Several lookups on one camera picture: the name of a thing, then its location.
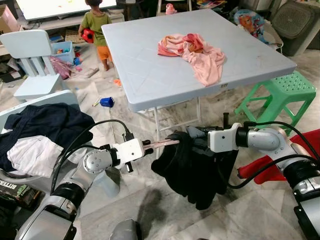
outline light blue chair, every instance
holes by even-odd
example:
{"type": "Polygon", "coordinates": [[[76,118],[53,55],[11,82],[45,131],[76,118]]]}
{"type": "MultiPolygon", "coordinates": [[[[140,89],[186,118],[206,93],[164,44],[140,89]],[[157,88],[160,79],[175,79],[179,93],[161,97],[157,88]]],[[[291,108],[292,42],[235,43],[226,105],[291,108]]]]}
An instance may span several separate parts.
{"type": "Polygon", "coordinates": [[[44,30],[15,31],[0,35],[9,54],[15,59],[21,59],[28,78],[23,82],[14,96],[21,102],[36,99],[54,93],[56,87],[68,87],[62,81],[50,62],[53,54],[49,36],[44,30]]]}

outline pink cloth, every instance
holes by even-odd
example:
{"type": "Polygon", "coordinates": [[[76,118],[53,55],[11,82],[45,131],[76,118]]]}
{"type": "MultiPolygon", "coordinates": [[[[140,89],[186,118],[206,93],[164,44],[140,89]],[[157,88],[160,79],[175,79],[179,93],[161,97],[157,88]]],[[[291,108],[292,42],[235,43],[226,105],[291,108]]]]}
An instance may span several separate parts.
{"type": "Polygon", "coordinates": [[[175,7],[171,3],[168,3],[165,6],[165,14],[166,15],[176,14],[176,13],[177,13],[177,10],[175,10],[175,7]]]}
{"type": "Polygon", "coordinates": [[[196,79],[206,87],[215,84],[221,78],[225,54],[220,48],[210,46],[197,33],[165,36],[158,43],[158,54],[181,56],[191,64],[196,79]]]}

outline marble floor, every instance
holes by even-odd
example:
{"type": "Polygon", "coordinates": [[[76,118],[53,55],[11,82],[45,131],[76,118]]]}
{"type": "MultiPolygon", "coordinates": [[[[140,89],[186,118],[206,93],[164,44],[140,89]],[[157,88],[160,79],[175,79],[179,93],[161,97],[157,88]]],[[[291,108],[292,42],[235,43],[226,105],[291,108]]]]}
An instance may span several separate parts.
{"type": "MultiPolygon", "coordinates": [[[[146,140],[156,139],[156,128],[152,112],[144,115],[131,112],[122,87],[113,83],[115,69],[98,72],[91,78],[86,77],[89,68],[99,66],[99,60],[92,45],[81,48],[83,71],[73,73],[66,84],[77,96],[80,108],[91,115],[96,122],[106,119],[124,121],[135,137],[146,140]],[[113,97],[113,108],[92,104],[98,97],[113,97]]],[[[310,80],[318,89],[317,96],[303,115],[297,128],[302,132],[320,127],[320,51],[306,50],[304,54],[292,57],[297,70],[310,80]]],[[[21,81],[3,84],[0,88],[0,111],[13,107],[19,102],[13,98],[21,81]]],[[[217,94],[201,97],[202,126],[222,125],[223,112],[230,112],[230,122],[243,122],[243,115],[232,112],[248,94],[252,85],[242,86],[217,94]]],[[[260,96],[266,94],[262,89],[260,96]]],[[[250,106],[258,109],[259,104],[250,106]]],[[[181,103],[159,111],[161,124],[168,126],[189,119],[195,114],[196,102],[181,103]]],[[[279,119],[288,118],[281,114],[279,119]]],[[[161,133],[164,138],[176,128],[161,133]]],[[[122,141],[123,129],[117,124],[105,124],[92,130],[95,146],[122,141]]],[[[230,182],[241,182],[236,169],[262,155],[242,148],[239,151],[230,182]]],[[[128,173],[112,169],[108,175],[120,185],[116,197],[108,197],[99,183],[95,183],[84,199],[80,213],[75,221],[77,240],[106,240],[117,223],[134,219],[139,221],[145,240],[278,240],[305,239],[293,208],[297,205],[292,191],[286,182],[267,182],[256,185],[254,182],[245,187],[229,189],[225,195],[217,195],[210,208],[196,210],[187,199],[178,195],[166,181],[150,169],[156,155],[151,154],[132,163],[134,172],[128,173]]]]}

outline black garment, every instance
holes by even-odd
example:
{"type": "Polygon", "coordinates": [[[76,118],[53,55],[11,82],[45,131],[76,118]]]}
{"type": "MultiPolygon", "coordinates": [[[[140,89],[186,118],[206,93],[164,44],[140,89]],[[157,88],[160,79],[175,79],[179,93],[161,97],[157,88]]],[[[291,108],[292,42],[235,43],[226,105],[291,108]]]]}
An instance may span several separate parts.
{"type": "Polygon", "coordinates": [[[186,132],[177,131],[167,137],[179,144],[165,146],[162,155],[151,169],[164,177],[178,194],[195,204],[198,210],[207,209],[216,193],[225,194],[217,164],[225,179],[229,179],[238,151],[214,153],[207,147],[205,138],[192,139],[186,132]]]}
{"type": "MultiPolygon", "coordinates": [[[[94,124],[91,116],[65,104],[28,105],[22,112],[7,118],[5,129],[12,131],[0,134],[0,168],[14,171],[7,158],[9,151],[21,138],[45,136],[57,145],[67,148],[87,127],[94,124]]],[[[74,147],[92,140],[91,132],[83,134],[74,147]]]]}

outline television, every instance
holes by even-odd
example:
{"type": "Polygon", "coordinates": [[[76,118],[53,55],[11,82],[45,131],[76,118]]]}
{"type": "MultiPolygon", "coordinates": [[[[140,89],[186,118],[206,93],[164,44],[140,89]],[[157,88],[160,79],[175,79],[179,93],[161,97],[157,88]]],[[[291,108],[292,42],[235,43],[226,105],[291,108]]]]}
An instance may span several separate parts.
{"type": "MultiPolygon", "coordinates": [[[[85,12],[85,0],[16,0],[27,21],[85,12]]],[[[102,0],[100,8],[115,6],[116,0],[102,0]]]]}

